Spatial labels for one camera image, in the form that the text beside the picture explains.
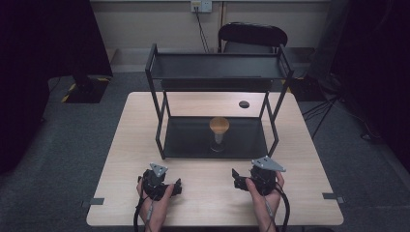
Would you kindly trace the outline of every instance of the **dark backdrop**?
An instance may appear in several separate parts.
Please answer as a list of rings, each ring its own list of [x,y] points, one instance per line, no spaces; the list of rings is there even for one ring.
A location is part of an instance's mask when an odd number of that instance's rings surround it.
[[[410,171],[410,3],[351,2],[334,72]]]

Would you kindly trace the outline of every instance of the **chair backrest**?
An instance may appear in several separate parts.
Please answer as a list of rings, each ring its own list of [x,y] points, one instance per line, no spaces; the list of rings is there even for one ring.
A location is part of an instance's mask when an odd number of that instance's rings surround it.
[[[231,22],[223,25],[218,32],[218,52],[221,52],[222,41],[227,43],[255,44],[279,47],[287,44],[286,33],[276,26],[246,22]]]

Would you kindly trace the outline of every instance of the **black chair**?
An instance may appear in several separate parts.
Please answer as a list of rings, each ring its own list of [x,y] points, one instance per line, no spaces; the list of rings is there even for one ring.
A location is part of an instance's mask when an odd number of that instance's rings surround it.
[[[218,53],[277,53],[287,44],[286,33],[278,27],[246,22],[231,22],[218,32]]]

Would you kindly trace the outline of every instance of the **black metal shelf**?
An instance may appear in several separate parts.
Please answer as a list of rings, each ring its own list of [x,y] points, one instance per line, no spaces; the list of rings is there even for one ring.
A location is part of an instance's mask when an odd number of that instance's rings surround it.
[[[278,145],[275,120],[283,101],[293,68],[284,47],[278,54],[197,54],[159,53],[153,44],[145,72],[159,119],[156,135],[161,157],[193,159],[256,159],[271,156]],[[161,80],[162,106],[158,103],[154,79]],[[274,79],[284,79],[274,111],[269,91]],[[229,121],[223,151],[214,151],[209,122],[213,117],[178,116],[171,113],[167,92],[253,92],[265,93],[258,116],[225,117]],[[262,127],[262,115],[269,114],[274,141],[268,150]],[[164,146],[160,136],[164,114],[167,114]]]

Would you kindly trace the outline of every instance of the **gray carpet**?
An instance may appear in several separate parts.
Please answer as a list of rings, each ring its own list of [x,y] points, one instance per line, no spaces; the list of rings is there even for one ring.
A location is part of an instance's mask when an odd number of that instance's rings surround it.
[[[0,176],[2,232],[132,231],[130,227],[90,227],[82,202],[94,196],[127,95],[148,90],[144,73],[114,74],[98,104],[61,103],[72,84],[69,76],[49,81],[53,90],[44,123],[15,171]],[[317,104],[299,102],[302,112]],[[322,115],[307,121],[309,131],[316,129]],[[362,140],[362,132],[363,124],[337,101],[314,136],[334,192],[345,200],[340,204],[344,223],[332,228],[336,232],[410,231],[410,190],[390,165],[388,147]],[[255,231],[165,231],[198,230]],[[290,226],[288,231],[301,228]]]

